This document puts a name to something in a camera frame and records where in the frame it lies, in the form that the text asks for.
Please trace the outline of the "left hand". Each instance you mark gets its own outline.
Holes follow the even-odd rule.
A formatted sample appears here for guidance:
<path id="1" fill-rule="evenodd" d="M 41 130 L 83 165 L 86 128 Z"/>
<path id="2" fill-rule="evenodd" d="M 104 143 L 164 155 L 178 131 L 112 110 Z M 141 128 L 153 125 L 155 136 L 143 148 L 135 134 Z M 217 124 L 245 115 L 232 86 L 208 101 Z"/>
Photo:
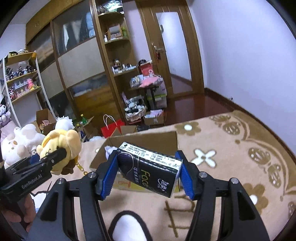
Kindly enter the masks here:
<path id="1" fill-rule="evenodd" d="M 19 223 L 24 221 L 26 223 L 26 232 L 29 232 L 32 226 L 32 222 L 36 217 L 35 204 L 30 194 L 28 194 L 21 204 L 23 217 L 20 217 L 17 213 L 3 208 L 1 213 L 5 219 L 10 223 Z"/>

